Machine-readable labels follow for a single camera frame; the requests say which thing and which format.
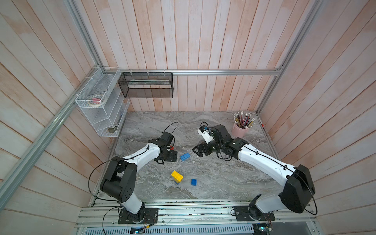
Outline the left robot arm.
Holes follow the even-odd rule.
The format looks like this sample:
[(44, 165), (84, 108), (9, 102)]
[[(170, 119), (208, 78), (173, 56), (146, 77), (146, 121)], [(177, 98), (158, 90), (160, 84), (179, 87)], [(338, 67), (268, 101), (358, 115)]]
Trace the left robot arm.
[(129, 213), (140, 213), (144, 203), (134, 193), (137, 173), (150, 161), (161, 165), (176, 162), (177, 151), (172, 149), (174, 144), (173, 135), (163, 132), (137, 152), (125, 157), (114, 157), (104, 174), (100, 190), (118, 201)]

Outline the light blue long lego brick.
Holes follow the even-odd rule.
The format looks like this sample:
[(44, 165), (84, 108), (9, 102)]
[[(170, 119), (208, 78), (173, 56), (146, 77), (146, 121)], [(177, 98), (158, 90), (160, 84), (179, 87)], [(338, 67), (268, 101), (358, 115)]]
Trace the light blue long lego brick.
[(191, 155), (189, 153), (185, 153), (185, 154), (180, 156), (180, 159), (183, 162), (183, 161), (189, 159), (190, 157), (191, 157)]

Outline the yellow long lego brick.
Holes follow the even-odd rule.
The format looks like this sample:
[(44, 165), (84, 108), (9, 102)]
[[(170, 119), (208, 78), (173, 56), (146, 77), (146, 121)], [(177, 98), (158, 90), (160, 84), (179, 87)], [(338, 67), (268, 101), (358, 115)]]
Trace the yellow long lego brick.
[(171, 174), (171, 177), (173, 178), (173, 180), (177, 183), (177, 184), (180, 184), (183, 180), (183, 176), (178, 173), (177, 171), (173, 171), (172, 174)]

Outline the pink pencil cup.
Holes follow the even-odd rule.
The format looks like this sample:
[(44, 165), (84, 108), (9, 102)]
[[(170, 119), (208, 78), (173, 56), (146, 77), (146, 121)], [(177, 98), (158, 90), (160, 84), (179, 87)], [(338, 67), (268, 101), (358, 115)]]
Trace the pink pencil cup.
[(248, 128), (240, 128), (237, 124), (234, 124), (231, 136), (233, 139), (241, 138), (243, 139), (246, 133), (248, 132)]

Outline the bundle of pencils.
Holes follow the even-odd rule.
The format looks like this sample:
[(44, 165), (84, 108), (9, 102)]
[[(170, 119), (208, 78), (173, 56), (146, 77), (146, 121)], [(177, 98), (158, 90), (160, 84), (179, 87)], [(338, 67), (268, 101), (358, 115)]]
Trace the bundle of pencils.
[(247, 129), (254, 125), (256, 119), (251, 113), (237, 112), (234, 114), (234, 121), (236, 127)]

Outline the black mesh basket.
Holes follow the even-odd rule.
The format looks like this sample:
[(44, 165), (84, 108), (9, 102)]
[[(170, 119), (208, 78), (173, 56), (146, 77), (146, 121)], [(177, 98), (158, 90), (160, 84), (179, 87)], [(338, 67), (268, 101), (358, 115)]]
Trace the black mesh basket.
[(170, 72), (122, 72), (118, 85), (126, 99), (173, 98), (173, 74)]

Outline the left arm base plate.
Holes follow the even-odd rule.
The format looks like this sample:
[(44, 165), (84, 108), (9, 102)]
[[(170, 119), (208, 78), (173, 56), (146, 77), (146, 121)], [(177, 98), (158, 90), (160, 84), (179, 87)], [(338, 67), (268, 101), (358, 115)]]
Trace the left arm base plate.
[(118, 224), (155, 224), (158, 222), (158, 215), (158, 208), (141, 208), (137, 214), (122, 209), (120, 211)]

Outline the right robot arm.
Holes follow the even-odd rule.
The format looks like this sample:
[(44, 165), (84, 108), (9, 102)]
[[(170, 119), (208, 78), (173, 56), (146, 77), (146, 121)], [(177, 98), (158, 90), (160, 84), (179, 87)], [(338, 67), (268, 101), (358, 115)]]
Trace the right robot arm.
[(283, 187), (282, 191), (275, 194), (259, 194), (250, 202), (246, 212), (251, 220), (261, 220), (265, 215), (281, 209), (303, 213), (308, 203), (314, 199), (315, 187), (307, 167), (284, 163), (242, 138), (234, 139), (221, 124), (209, 127), (203, 122), (198, 134), (204, 139), (193, 148), (193, 152), (199, 157), (216, 153), (217, 157), (224, 161), (236, 159), (248, 163)]

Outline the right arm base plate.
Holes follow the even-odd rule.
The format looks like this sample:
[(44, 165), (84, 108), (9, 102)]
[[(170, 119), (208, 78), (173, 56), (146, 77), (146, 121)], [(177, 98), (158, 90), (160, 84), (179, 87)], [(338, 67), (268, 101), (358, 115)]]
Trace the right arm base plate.
[(237, 221), (274, 221), (275, 216), (271, 213), (261, 213), (257, 208), (251, 206), (234, 206), (233, 214)]

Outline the aluminium mounting rail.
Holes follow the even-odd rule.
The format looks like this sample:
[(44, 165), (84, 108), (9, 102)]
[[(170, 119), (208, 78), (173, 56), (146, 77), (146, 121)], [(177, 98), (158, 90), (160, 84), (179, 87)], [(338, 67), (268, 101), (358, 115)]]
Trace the aluminium mounting rail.
[[(158, 208), (157, 225), (203, 225), (237, 223), (234, 206), (247, 206), (248, 201), (183, 200), (177, 203), (156, 200), (146, 208)], [(75, 227), (118, 226), (119, 214), (115, 204), (99, 202), (94, 207), (82, 208)]]

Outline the tape roll on shelf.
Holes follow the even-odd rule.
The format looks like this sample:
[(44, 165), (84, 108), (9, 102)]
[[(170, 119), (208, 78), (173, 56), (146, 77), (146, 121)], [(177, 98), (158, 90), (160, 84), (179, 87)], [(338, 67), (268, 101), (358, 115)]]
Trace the tape roll on shelf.
[(104, 94), (95, 94), (88, 98), (88, 105), (90, 107), (100, 107), (107, 102), (107, 98)]

